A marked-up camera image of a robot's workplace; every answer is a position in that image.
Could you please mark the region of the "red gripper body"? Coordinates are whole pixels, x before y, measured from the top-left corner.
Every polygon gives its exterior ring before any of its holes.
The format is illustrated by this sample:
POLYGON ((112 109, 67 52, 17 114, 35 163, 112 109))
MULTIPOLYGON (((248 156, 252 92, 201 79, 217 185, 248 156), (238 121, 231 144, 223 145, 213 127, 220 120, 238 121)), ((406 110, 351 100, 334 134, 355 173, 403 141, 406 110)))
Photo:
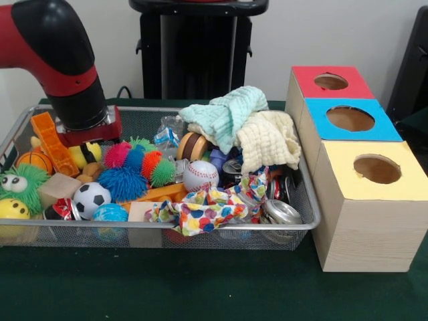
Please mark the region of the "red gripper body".
POLYGON ((116 105, 108 106, 105 119, 92 128, 69 130, 58 117, 55 118, 55 126, 58 138, 65 147, 80 146, 86 142, 117 140, 122 134, 120 112, 116 105))

